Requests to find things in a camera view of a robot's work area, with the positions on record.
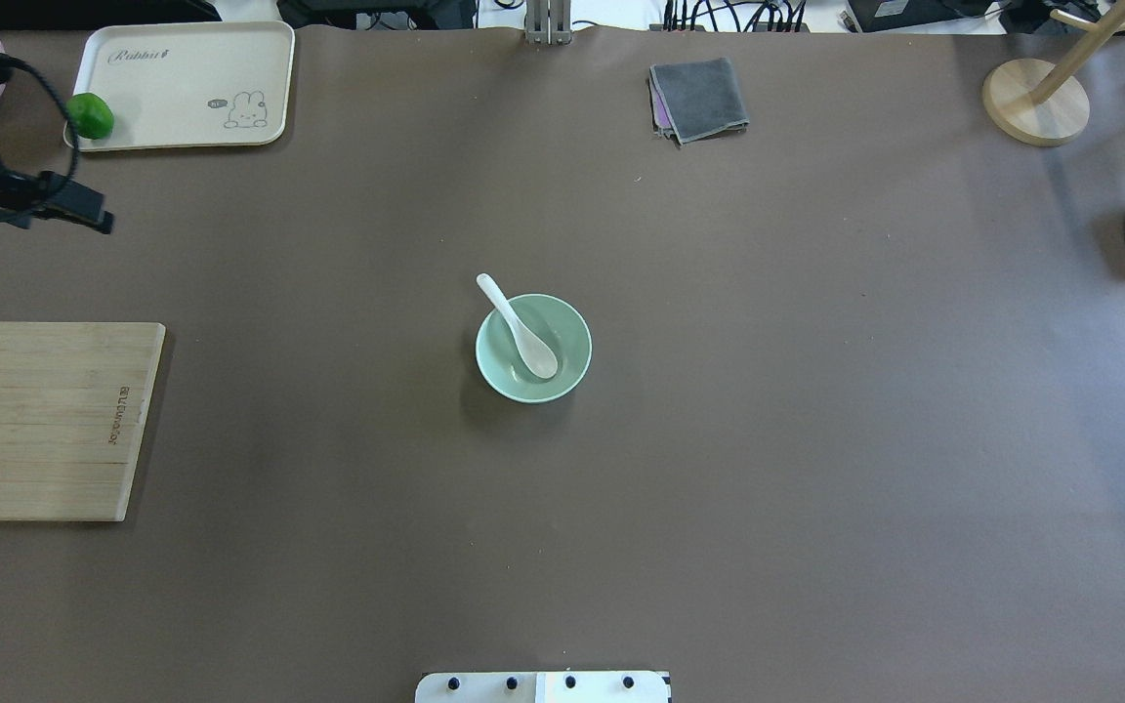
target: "white spoon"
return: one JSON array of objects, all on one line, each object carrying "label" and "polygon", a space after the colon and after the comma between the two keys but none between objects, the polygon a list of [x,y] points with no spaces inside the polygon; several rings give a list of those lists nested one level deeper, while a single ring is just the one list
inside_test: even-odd
[{"label": "white spoon", "polygon": [[523,364],[528,366],[528,370],[540,378],[554,378],[554,375],[559,372],[558,357],[555,357],[554,351],[550,351],[550,348],[541,342],[541,337],[532,334],[532,330],[528,330],[528,325],[519,319],[519,315],[514,314],[508,299],[494,283],[493,277],[488,274],[477,276],[477,285],[480,286],[480,290],[487,295],[492,306],[497,308],[497,312],[506,321],[506,325],[510,326],[510,335],[514,337],[514,348],[519,349],[519,357],[523,359]]}]

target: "wooden cutting board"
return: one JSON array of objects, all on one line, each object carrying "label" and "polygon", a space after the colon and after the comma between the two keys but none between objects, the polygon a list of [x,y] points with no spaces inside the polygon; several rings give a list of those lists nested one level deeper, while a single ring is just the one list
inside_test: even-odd
[{"label": "wooden cutting board", "polygon": [[0,521],[122,521],[164,326],[0,323]]}]

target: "gray folded cloth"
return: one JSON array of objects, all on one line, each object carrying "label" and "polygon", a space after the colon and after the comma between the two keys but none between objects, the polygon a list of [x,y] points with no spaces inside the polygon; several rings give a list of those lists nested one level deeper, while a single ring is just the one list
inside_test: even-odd
[{"label": "gray folded cloth", "polygon": [[737,71],[728,58],[656,63],[648,67],[648,76],[657,133],[675,137],[682,145],[749,126]]}]

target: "lime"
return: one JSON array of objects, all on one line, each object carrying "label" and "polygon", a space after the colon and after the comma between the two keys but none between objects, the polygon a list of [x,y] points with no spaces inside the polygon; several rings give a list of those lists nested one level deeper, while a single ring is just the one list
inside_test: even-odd
[{"label": "lime", "polygon": [[68,99],[68,115],[72,117],[72,128],[84,138],[102,138],[111,134],[115,115],[98,94],[78,92]]}]

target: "light green bowl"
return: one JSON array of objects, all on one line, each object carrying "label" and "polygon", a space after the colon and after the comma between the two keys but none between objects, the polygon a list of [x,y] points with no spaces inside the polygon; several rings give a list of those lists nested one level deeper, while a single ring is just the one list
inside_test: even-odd
[{"label": "light green bowl", "polygon": [[514,348],[510,327],[497,310],[488,313],[477,333],[477,366],[494,390],[520,404],[548,404],[566,396],[588,371],[593,337],[580,313],[562,299],[542,292],[526,292],[510,299],[510,306],[528,330],[559,360],[554,378],[537,378]]}]

